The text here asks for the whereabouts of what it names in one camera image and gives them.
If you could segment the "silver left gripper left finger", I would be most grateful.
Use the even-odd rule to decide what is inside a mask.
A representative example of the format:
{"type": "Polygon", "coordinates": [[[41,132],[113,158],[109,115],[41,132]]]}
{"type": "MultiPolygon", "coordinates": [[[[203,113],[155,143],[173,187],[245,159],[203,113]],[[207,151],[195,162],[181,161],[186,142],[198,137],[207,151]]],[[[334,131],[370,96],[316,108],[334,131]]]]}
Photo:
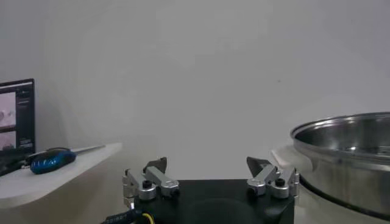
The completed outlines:
{"type": "Polygon", "coordinates": [[[163,198],[177,198],[180,195],[178,180],[166,176],[168,166],[167,157],[149,161],[139,172],[126,169],[122,176],[122,193],[124,204],[131,207],[135,199],[152,201],[158,196],[163,198]]]}

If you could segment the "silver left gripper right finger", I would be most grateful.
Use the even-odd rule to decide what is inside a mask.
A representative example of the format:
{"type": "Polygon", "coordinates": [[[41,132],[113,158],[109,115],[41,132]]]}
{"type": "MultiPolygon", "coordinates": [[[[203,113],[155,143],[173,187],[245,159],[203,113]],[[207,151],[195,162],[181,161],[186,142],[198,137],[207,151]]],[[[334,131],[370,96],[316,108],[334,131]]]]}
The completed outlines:
{"type": "Polygon", "coordinates": [[[252,178],[247,180],[247,188],[256,197],[270,193],[274,198],[297,197],[299,194],[299,173],[295,167],[280,170],[268,160],[248,156],[247,166],[252,178]]]}

